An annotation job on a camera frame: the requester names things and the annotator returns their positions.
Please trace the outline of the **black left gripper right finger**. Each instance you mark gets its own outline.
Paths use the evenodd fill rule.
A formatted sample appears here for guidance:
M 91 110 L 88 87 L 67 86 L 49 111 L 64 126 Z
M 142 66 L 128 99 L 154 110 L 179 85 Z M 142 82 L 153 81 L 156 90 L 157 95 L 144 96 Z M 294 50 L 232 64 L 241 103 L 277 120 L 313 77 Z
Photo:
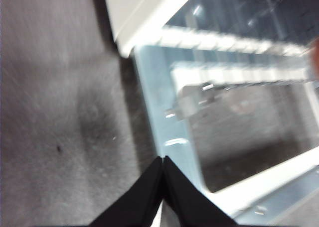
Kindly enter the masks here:
M 182 227 L 235 227 L 237 223 L 207 199 L 187 179 L 175 163 L 163 159 L 165 200 Z

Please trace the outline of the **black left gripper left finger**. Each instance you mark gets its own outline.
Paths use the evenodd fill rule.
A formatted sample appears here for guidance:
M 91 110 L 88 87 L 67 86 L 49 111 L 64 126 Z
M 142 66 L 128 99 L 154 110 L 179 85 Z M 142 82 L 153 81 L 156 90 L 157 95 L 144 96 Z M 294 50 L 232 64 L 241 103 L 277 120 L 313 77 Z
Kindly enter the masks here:
M 157 157 L 140 178 L 89 226 L 149 227 L 162 199 L 162 158 Z

